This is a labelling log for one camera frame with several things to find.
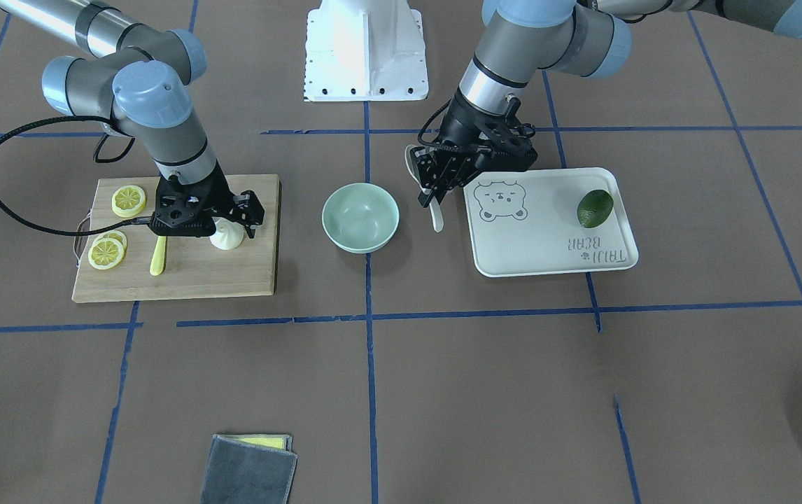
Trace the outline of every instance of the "cutting board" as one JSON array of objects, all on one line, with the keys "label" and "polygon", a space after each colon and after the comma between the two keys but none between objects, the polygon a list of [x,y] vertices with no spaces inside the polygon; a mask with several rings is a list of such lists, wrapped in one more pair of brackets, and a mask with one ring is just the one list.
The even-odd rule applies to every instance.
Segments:
[{"label": "cutting board", "polygon": [[[87,261],[85,246],[71,299],[77,303],[132,300],[187,300],[270,296],[276,280],[276,238],[279,233],[280,180],[277,175],[227,175],[235,194],[251,189],[264,207],[264,223],[255,238],[246,237],[237,248],[220,250],[208,238],[169,237],[164,272],[149,274],[157,236],[146,226],[125,226],[124,260],[112,269],[97,270]],[[133,184],[146,191],[146,209],[152,213],[157,176],[103,178],[90,211],[90,229],[119,223],[112,212],[112,194]]]}]

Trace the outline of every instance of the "light green bowl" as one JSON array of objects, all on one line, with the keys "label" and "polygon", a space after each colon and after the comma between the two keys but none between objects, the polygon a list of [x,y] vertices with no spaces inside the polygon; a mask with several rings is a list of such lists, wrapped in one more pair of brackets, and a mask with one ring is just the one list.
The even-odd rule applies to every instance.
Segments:
[{"label": "light green bowl", "polygon": [[382,248],[398,230],[398,204],[378,185],[338,188],[323,205],[323,230],[338,248],[367,254]]}]

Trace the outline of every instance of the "lime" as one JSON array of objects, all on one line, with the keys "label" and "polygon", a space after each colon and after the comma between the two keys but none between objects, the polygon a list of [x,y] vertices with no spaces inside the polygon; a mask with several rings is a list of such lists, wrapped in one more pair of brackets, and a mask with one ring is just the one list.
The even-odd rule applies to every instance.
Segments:
[{"label": "lime", "polygon": [[124,246],[114,238],[103,238],[93,242],[87,260],[97,270],[117,267],[124,258]]},{"label": "lime", "polygon": [[588,192],[578,202],[578,223],[584,228],[596,228],[612,213],[612,197],[603,189]]},{"label": "lime", "polygon": [[112,194],[112,211],[124,219],[135,217],[146,206],[146,192],[139,185],[124,185]]},{"label": "lime", "polygon": [[124,233],[119,232],[119,230],[111,230],[110,232],[105,232],[97,236],[97,238],[93,239],[93,243],[90,245],[96,244],[100,239],[103,238],[117,239],[124,246],[124,249],[127,250],[127,236]]}]

